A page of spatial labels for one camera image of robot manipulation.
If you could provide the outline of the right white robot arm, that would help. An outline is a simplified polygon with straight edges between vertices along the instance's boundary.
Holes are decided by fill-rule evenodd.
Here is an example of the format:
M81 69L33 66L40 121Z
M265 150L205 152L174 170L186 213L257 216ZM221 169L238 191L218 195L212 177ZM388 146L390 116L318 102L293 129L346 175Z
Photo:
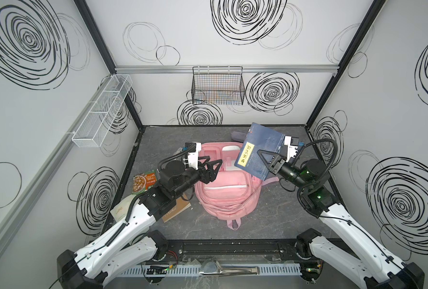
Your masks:
M333 148L329 162L312 159L302 168L276 152L259 149L258 156L270 173L280 175L297 189L297 200L311 216L330 227L349 246L349 254L317 232L309 229L297 237L300 258L316 257L352 280L361 289L421 289L425 273L415 263L405 263L373 238L324 184L336 159L338 145L330 138L321 140Z

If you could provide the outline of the pink student backpack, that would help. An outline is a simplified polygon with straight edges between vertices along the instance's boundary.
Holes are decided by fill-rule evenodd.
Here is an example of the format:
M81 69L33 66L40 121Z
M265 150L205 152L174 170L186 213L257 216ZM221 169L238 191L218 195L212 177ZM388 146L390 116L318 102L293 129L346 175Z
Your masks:
M216 142L201 145L199 156L211 161L222 160L216 180L199 182L194 190L199 203L214 217L225 220L231 230L238 230L241 219L257 207L262 187L277 183L277 177L262 181L234 164L240 154L241 143Z

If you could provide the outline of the navy blue notebook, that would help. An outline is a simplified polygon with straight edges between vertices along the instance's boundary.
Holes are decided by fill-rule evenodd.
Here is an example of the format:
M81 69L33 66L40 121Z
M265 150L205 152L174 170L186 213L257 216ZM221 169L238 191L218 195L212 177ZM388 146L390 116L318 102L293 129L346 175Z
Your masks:
M279 153L285 135L257 123L252 123L234 165L250 175L265 181L269 174L258 150Z

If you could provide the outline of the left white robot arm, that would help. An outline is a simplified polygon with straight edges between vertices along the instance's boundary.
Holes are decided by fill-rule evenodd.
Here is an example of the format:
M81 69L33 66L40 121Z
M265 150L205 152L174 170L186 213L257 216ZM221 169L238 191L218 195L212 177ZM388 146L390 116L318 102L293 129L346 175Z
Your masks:
M177 199L199 182L216 180L222 160L200 157L197 168L171 157L160 179L135 196L125 217L92 243L57 258L58 281L64 289L102 289L123 271L148 260L162 260L168 240L150 227L175 207Z

